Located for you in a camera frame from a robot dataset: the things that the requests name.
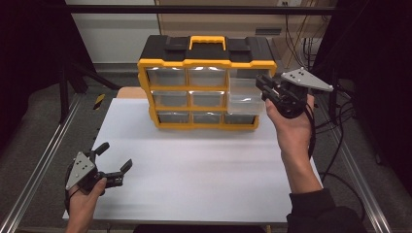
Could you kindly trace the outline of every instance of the black floor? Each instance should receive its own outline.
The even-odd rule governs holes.
[[[138,85],[136,76],[116,73],[104,74],[120,85]],[[89,150],[94,137],[98,134],[111,99],[117,94],[99,83],[88,81],[90,87],[83,96],[80,108],[69,126],[56,154],[38,187],[20,227],[64,228],[61,219],[64,212],[64,174],[67,165],[79,150]],[[99,94],[106,94],[98,110],[93,110]],[[319,109],[315,111],[318,124],[325,121]],[[1,151],[0,156],[0,219],[13,207],[19,194],[35,169],[42,153],[47,147],[59,120],[58,86],[53,85],[34,93],[30,98],[29,109],[13,136],[10,144]],[[370,188],[372,189],[389,226],[394,232],[412,232],[412,199],[397,180],[391,168],[377,165],[375,151],[367,142],[356,119],[344,123],[345,141],[356,158]],[[336,149],[330,131],[318,135],[314,158],[319,171],[324,171],[331,155]],[[338,156],[331,171],[352,184],[342,159]],[[338,205],[353,208],[361,214],[361,206],[356,196],[341,182],[333,177],[326,178],[325,186],[331,189]],[[368,230],[373,226],[368,217],[364,221]],[[106,229],[107,222],[97,222],[92,229]],[[273,232],[285,232],[285,224],[279,224]],[[132,225],[114,224],[115,229],[133,229]]]

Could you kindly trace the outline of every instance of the box handle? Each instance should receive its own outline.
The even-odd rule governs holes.
[[[194,43],[221,43],[223,50],[226,50],[226,41],[224,36],[191,36],[189,50]]]

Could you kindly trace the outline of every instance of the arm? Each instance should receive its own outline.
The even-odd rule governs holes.
[[[106,178],[100,180],[89,195],[77,191],[78,186],[70,189],[70,216],[66,233],[87,232],[93,220],[97,199],[106,187]]]
[[[313,109],[315,98],[308,95]],[[282,117],[266,100],[266,111],[276,127],[282,160],[291,187],[292,212],[287,216],[291,233],[366,232],[355,211],[336,207],[327,189],[315,176],[308,156],[311,125],[305,114],[293,119]]]

